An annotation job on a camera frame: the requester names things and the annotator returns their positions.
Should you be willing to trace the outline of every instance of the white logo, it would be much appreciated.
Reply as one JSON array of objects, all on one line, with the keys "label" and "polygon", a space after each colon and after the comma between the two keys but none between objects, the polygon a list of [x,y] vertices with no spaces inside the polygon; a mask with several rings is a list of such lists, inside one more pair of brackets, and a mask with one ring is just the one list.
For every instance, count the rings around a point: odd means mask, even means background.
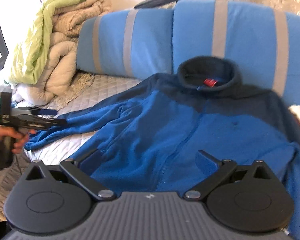
[{"label": "white logo", "polygon": [[148,199],[152,199],[152,198],[154,198],[154,197],[155,197],[155,195],[153,195],[153,194],[149,194],[149,195],[146,195],[145,197],[146,197],[146,198],[148,198]]}]

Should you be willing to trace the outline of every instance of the white quilted mattress cover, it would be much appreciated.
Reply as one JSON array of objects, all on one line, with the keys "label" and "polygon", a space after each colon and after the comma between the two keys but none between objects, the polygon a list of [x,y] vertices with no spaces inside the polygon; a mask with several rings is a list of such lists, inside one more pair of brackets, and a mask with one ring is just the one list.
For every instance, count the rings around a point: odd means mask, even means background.
[{"label": "white quilted mattress cover", "polygon": [[[91,107],[103,99],[137,85],[139,82],[140,80],[132,78],[95,75],[93,84],[76,99],[70,101],[65,108],[59,110],[58,115]],[[44,148],[26,153],[31,161],[42,160],[46,165],[57,165],[79,149],[95,132],[70,135]]]}]

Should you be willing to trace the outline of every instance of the blue fleece jacket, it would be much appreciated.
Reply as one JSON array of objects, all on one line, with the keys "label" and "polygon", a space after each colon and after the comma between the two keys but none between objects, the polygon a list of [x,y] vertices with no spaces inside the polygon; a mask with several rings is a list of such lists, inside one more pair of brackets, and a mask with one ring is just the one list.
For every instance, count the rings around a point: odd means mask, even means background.
[{"label": "blue fleece jacket", "polygon": [[98,130],[72,158],[85,156],[80,169],[117,194],[183,194],[207,177],[198,150],[242,165],[266,161],[294,200],[289,230],[300,240],[300,128],[274,92],[242,85],[233,63],[194,58],[177,75],[155,74],[61,117],[66,127],[39,132],[26,149]]}]

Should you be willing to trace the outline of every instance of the blue cushion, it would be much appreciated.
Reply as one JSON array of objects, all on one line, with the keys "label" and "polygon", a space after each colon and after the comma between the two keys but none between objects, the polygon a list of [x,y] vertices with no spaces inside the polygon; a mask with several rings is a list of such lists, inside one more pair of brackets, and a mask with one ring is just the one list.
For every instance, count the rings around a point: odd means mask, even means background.
[{"label": "blue cushion", "polygon": [[[174,73],[182,62],[192,57],[215,56],[212,53],[215,4],[214,0],[183,0],[176,4],[172,38]],[[238,64],[244,83],[273,89],[275,82],[282,82],[280,95],[285,102],[300,105],[300,17],[279,12],[281,18],[276,22],[274,10],[269,7],[235,1],[226,6],[223,57]],[[287,40],[287,53],[282,37]],[[281,58],[282,53],[283,56],[288,54],[283,72],[277,50]]]},{"label": "blue cushion", "polygon": [[172,73],[172,21],[171,9],[120,11],[87,20],[79,36],[77,69],[138,79]]}]

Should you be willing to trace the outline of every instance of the green blanket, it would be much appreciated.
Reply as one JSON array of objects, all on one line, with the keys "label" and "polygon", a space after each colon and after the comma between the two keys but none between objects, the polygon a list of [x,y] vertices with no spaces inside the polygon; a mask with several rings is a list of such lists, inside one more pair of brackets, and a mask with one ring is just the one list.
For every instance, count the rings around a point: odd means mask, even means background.
[{"label": "green blanket", "polygon": [[36,84],[47,62],[55,9],[83,0],[44,0],[26,39],[19,43],[5,63],[6,82]]}]

